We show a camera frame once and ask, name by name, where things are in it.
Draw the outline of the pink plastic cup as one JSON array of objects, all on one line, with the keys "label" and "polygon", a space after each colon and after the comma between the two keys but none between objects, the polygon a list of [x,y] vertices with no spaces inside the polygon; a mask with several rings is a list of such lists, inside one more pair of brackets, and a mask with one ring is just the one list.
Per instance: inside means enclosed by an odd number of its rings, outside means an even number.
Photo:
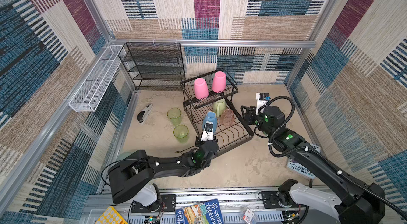
[{"label": "pink plastic cup", "polygon": [[195,98],[198,100],[204,100],[209,96],[208,85],[204,78],[195,79],[194,93],[195,93]]},{"label": "pink plastic cup", "polygon": [[214,74],[212,91],[222,93],[226,89],[226,74],[222,71],[217,71]]}]

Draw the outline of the pink translucent glass cup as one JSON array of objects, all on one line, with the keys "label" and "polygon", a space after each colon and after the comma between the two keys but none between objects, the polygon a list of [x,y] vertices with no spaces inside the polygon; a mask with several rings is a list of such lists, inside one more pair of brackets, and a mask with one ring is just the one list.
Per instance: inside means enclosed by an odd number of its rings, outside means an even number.
[{"label": "pink translucent glass cup", "polygon": [[231,109],[226,109],[221,115],[222,125],[229,128],[234,125],[234,112]]}]

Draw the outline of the teal cup behind arm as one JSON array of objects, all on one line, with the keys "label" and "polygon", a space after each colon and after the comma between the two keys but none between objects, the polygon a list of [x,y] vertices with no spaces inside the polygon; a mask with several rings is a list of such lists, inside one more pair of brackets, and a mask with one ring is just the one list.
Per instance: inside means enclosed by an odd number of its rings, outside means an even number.
[{"label": "teal cup behind arm", "polygon": [[124,160],[124,159],[126,159],[127,157],[129,157],[131,154],[132,154],[131,152],[123,152],[123,153],[121,153],[121,154],[118,155],[116,161]]}]

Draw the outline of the light green ceramic mug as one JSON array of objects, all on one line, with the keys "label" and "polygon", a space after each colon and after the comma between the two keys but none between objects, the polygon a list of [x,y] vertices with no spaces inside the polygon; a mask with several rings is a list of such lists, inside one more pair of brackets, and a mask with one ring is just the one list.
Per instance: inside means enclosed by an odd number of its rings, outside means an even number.
[{"label": "light green ceramic mug", "polygon": [[214,102],[213,112],[215,112],[215,114],[218,118],[224,113],[225,110],[226,110],[225,99],[220,99],[220,100]]}]

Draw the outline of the white blue-handled mug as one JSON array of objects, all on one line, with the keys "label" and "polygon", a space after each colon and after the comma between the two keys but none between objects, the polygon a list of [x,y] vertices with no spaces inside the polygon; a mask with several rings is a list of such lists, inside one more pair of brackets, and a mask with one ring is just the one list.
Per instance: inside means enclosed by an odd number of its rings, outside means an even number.
[{"label": "white blue-handled mug", "polygon": [[207,124],[207,123],[213,125],[212,131],[213,131],[213,133],[215,134],[215,133],[216,133],[216,129],[217,129],[217,123],[218,123],[217,116],[216,116],[215,112],[209,111],[209,112],[206,114],[206,116],[205,116],[205,118],[204,118],[204,120],[203,120],[203,122],[202,122],[202,129],[203,129],[203,131],[206,130],[206,124]]}]

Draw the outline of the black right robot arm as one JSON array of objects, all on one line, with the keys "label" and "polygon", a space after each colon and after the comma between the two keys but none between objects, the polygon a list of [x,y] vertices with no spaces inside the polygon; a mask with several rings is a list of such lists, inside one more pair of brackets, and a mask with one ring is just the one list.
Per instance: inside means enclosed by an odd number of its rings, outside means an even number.
[{"label": "black right robot arm", "polygon": [[241,106],[244,121],[268,139],[273,157],[292,157],[319,178],[332,191],[331,194],[314,190],[291,179],[280,186],[285,200],[319,210],[342,224],[378,224],[385,215],[384,190],[371,185],[340,169],[316,151],[301,135],[286,128],[294,114],[289,115],[268,101],[257,106]]}]

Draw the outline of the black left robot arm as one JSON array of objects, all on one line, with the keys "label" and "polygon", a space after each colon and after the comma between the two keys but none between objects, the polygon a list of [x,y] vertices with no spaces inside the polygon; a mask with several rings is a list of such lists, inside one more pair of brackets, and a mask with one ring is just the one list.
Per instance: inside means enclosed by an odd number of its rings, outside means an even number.
[{"label": "black left robot arm", "polygon": [[171,158],[149,156],[145,150],[138,150],[108,169],[112,201],[120,204],[132,199],[153,179],[194,176],[210,166],[218,150],[217,139],[202,141],[198,148]]}]

